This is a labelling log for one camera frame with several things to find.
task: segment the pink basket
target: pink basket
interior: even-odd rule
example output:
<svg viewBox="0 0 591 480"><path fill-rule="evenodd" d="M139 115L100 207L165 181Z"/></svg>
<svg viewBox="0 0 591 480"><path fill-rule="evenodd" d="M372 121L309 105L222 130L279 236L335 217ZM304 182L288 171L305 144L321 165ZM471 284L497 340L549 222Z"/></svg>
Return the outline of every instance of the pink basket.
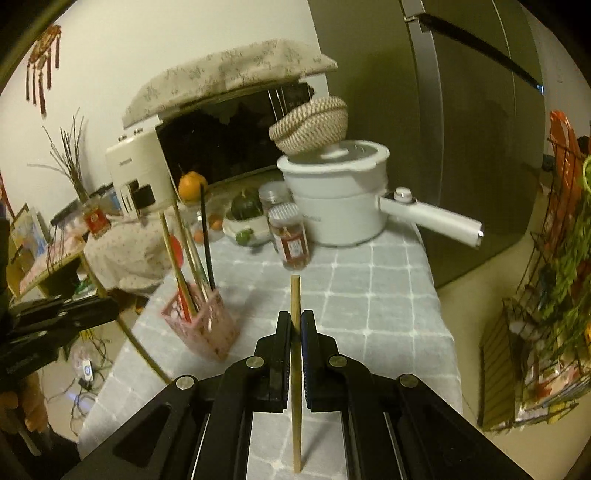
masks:
<svg viewBox="0 0 591 480"><path fill-rule="evenodd" d="M219 291L207 289L207 301L196 285L188 285L197 316L186 322L178 292L162 310L162 317L184 344L197 355L223 361L240 330L224 307Z"/></svg>

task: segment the glass jar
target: glass jar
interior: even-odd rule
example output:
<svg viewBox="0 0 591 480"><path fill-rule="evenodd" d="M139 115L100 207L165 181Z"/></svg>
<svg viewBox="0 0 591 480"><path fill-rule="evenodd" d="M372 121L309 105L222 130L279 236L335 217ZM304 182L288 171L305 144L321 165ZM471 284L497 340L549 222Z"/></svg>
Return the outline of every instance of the glass jar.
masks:
<svg viewBox="0 0 591 480"><path fill-rule="evenodd" d="M94 238L100 238L111 228L111 222L95 199L90 199L82 205L84 222Z"/></svg>
<svg viewBox="0 0 591 480"><path fill-rule="evenodd" d="M268 212L271 232L283 265L300 270L310 262L304 217L295 203L282 203Z"/></svg>
<svg viewBox="0 0 591 480"><path fill-rule="evenodd" d="M259 188L259 200L261 201L262 211L267 217L269 231L273 233L271 223L269 222L269 210L275 205L293 202L291 193L287 188L287 183L282 180L274 180L261 185ZM277 244L275 242L273 242L273 247L276 252L279 251L277 250Z"/></svg>

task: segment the wall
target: wall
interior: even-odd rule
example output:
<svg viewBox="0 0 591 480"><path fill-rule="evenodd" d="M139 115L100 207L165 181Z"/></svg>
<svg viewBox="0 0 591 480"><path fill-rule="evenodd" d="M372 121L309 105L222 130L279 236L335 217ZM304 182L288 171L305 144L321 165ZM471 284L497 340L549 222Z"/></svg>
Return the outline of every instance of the wall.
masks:
<svg viewBox="0 0 591 480"><path fill-rule="evenodd" d="M546 138L550 131L550 112L562 110L578 137L589 135L591 121L591 88L558 38L525 10L540 57L544 78ZM548 142L546 153L551 153Z"/></svg>
<svg viewBox="0 0 591 480"><path fill-rule="evenodd" d="M0 171L8 197L15 211L27 202L46 222L76 195L65 177L27 167L52 162L43 126L57 140L80 108L87 118L83 170L87 187L95 188L111 182L105 150L122 134L130 100L154 75L270 38L318 46L306 0L78 0L56 23L63 32L60 69L52 68L46 119L25 101L28 54L0 95ZM310 83L327 95L323 75Z"/></svg>

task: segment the woven bowl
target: woven bowl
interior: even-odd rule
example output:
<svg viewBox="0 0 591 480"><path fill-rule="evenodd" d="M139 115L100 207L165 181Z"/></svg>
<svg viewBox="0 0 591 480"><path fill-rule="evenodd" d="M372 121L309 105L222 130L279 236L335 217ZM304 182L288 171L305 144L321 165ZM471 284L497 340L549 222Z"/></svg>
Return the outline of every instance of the woven bowl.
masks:
<svg viewBox="0 0 591 480"><path fill-rule="evenodd" d="M293 109L269 129L269 137L286 155L317 150L345 139L347 104L338 97L311 100Z"/></svg>

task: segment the jar lid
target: jar lid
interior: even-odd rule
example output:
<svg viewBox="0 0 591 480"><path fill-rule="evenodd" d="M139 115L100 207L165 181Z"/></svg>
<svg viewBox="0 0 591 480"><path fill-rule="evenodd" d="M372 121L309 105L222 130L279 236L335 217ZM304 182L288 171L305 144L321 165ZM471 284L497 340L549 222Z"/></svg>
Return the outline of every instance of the jar lid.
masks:
<svg viewBox="0 0 591 480"><path fill-rule="evenodd" d="M269 223L277 228L300 223L304 220L295 203L282 203L269 209Z"/></svg>
<svg viewBox="0 0 591 480"><path fill-rule="evenodd" d="M287 183L283 180L268 181L259 188L259 198L262 202L273 202L277 199L285 198L289 201L290 191L287 188Z"/></svg>

